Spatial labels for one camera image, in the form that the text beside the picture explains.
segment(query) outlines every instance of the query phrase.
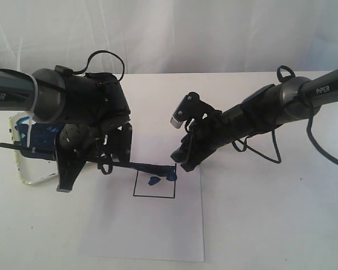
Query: white wall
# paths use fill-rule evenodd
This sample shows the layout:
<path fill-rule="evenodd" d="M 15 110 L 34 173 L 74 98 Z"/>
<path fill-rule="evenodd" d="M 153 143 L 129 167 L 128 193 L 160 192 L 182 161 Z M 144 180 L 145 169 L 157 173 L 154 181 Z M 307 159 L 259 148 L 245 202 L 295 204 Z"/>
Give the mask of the white wall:
<path fill-rule="evenodd" d="M 0 0 L 0 68 L 77 70 L 99 49 L 129 73 L 332 70 L 338 1 Z M 112 62 L 90 70 L 119 73 Z"/>

